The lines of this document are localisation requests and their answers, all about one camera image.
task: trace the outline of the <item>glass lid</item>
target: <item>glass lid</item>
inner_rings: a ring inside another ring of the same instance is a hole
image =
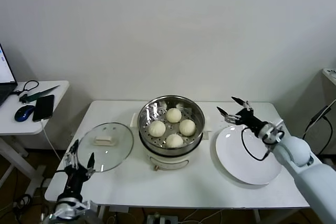
[[[94,127],[80,140],[78,162],[87,167],[91,153],[94,153],[96,172],[105,172],[120,165],[131,153],[132,131],[121,123],[104,123]]]

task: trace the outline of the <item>laptop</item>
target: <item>laptop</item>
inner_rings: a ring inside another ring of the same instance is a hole
[[[16,87],[17,82],[0,44],[0,105]]]

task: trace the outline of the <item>white plate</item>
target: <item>white plate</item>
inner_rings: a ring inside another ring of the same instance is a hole
[[[225,169],[237,179],[252,185],[265,185],[281,172],[281,165],[270,153],[264,161],[253,159],[244,149],[241,133],[245,126],[230,126],[223,129],[216,140],[216,153]],[[245,130],[244,142],[248,150],[262,158],[266,147],[254,136],[251,130]]]

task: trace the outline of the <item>white wall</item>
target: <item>white wall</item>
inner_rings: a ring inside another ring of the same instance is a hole
[[[19,79],[70,81],[64,122],[95,99],[237,95],[299,134],[336,67],[335,17],[334,0],[0,0],[0,41]]]

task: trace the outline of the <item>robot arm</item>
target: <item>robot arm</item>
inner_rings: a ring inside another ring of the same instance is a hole
[[[285,136],[282,120],[274,125],[256,118],[248,102],[232,97],[244,108],[235,115],[218,108],[226,122],[246,125],[273,152],[277,161],[294,178],[295,184],[311,208],[326,224],[336,223],[336,171],[321,161],[300,138]]]
[[[89,224],[102,224],[97,215],[98,206],[91,201],[82,202],[80,194],[83,183],[88,181],[94,174],[95,164],[94,153],[91,154],[87,168],[78,163],[77,149],[79,141],[76,140],[69,152],[64,156],[64,171],[68,179],[58,198],[54,208],[54,213],[43,220],[43,224],[52,223],[76,223],[79,219],[84,219]]]

